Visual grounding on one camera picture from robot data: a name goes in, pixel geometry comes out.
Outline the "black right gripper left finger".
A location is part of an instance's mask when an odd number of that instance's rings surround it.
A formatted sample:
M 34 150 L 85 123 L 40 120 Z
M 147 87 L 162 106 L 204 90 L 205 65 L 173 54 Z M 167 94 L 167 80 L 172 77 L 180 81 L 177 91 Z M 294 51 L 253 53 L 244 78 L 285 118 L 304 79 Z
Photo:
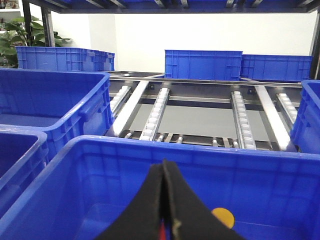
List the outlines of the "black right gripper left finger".
M 161 228 L 163 165 L 150 166 L 140 189 L 119 215 L 101 232 L 97 240 L 158 240 Z

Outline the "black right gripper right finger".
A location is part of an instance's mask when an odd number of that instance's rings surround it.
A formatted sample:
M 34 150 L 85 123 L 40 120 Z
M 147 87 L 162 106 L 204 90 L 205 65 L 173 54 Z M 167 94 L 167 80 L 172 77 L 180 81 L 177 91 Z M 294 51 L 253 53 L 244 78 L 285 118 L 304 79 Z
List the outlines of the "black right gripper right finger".
M 162 165 L 168 197 L 168 226 L 172 240 L 243 239 L 211 213 L 186 182 L 174 161 L 164 159 Z

